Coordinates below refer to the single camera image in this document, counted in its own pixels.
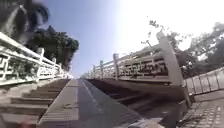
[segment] pavement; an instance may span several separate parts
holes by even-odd
[[[196,102],[179,122],[180,128],[224,128],[224,91],[195,96]]]
[[[85,80],[71,80],[37,128],[163,128],[111,99]]]

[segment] sky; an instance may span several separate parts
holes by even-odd
[[[72,74],[80,76],[119,56],[146,45],[149,20],[183,34],[209,32],[221,16],[222,0],[41,0],[51,14],[49,23],[56,31],[79,40],[72,60]],[[155,33],[150,39],[156,43]],[[181,44],[189,47],[189,40]]]

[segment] white stone balustrade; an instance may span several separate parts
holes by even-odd
[[[115,80],[138,80],[152,82],[167,82],[170,85],[182,85],[183,78],[175,53],[168,39],[162,32],[157,34],[159,44],[147,47],[130,55],[118,57],[113,55],[113,61],[94,66],[88,78],[113,78]]]
[[[53,79],[56,77],[72,78],[72,75],[61,69],[61,64],[56,64],[56,59],[51,61],[43,55],[43,48],[38,49],[38,53],[35,53],[0,32],[0,85],[29,81],[38,82],[42,79]],[[31,68],[33,74],[27,74],[27,76],[24,74],[25,76],[21,78],[18,72],[15,72],[17,69],[13,69],[14,67],[10,65],[11,59],[31,64],[33,66]]]

